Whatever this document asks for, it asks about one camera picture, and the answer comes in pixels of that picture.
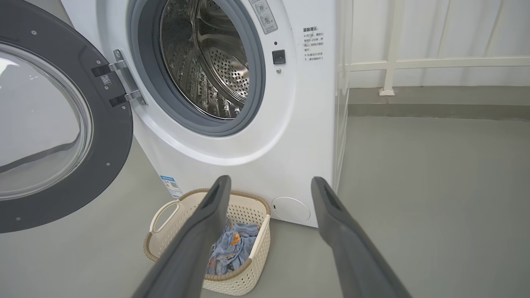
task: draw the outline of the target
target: white washing machine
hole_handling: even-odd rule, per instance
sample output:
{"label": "white washing machine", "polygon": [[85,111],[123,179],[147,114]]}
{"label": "white washing machine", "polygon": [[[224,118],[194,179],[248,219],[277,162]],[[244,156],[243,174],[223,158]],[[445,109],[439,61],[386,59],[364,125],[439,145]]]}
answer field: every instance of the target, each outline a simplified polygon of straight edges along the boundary
{"label": "white washing machine", "polygon": [[0,117],[12,126],[0,232],[94,199],[133,128],[174,198],[227,174],[272,218],[316,226],[311,179],[336,190],[341,171],[351,1],[62,3],[77,32],[24,1],[0,4],[0,100],[11,100]]}

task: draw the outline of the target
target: qr code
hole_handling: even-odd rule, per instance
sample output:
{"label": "qr code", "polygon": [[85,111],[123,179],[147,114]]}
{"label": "qr code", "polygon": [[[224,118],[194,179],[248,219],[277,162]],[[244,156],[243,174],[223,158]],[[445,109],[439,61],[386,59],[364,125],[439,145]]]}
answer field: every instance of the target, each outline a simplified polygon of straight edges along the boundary
{"label": "qr code", "polygon": [[103,81],[103,84],[105,84],[105,86],[112,84],[108,75],[103,75],[100,78]]}

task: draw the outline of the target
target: sticker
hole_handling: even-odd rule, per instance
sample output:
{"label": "sticker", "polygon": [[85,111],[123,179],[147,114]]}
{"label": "sticker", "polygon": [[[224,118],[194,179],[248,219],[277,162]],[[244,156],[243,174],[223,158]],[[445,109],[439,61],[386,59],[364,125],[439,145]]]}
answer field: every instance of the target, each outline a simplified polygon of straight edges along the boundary
{"label": "sticker", "polygon": [[303,28],[304,61],[313,62],[324,60],[324,32],[318,27]]}
{"label": "sticker", "polygon": [[182,196],[182,191],[180,190],[179,186],[176,184],[175,179],[171,177],[166,176],[160,176],[162,178],[162,181],[167,187],[167,190],[169,190],[169,193],[176,199],[180,198]]}
{"label": "sticker", "polygon": [[108,75],[100,76],[100,78],[103,81],[103,84],[105,84],[105,86],[112,84]]}
{"label": "sticker", "polygon": [[265,34],[278,30],[278,25],[276,25],[276,20],[269,9],[267,0],[249,0],[249,2],[260,20],[261,28]]}

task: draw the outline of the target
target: blue clothing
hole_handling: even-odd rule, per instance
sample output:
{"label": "blue clothing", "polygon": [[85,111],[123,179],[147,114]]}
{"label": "blue clothing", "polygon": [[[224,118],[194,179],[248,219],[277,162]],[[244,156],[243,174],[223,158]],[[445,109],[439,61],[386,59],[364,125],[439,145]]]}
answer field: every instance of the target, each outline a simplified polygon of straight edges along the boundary
{"label": "blue clothing", "polygon": [[[214,244],[206,274],[223,275],[241,267],[249,258],[252,246],[256,241],[259,229],[257,224],[235,223],[230,229],[229,220],[226,219],[225,231],[221,238]],[[234,234],[240,233],[240,239],[235,245]]]}

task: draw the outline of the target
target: door hinge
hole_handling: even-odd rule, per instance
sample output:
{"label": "door hinge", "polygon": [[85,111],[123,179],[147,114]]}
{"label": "door hinge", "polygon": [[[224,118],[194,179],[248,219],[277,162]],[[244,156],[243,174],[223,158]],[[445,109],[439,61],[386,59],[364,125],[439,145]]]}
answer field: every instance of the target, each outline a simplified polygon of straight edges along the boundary
{"label": "door hinge", "polygon": [[138,101],[142,105],[147,105],[147,101],[145,101],[145,97],[143,96],[142,92],[138,88],[138,84],[134,80],[134,77],[129,70],[129,64],[127,63],[127,60],[125,59],[125,56],[123,55],[123,51],[121,49],[116,49],[113,51],[113,53],[114,53],[114,58],[116,59],[115,63],[101,65],[101,66],[98,66],[92,69],[92,73],[94,74],[94,76],[101,77],[109,73],[115,72],[120,78],[126,94],[119,96],[118,98],[112,99],[111,100],[112,106],[117,105],[119,102],[123,100],[131,101],[134,99],[138,99]]}

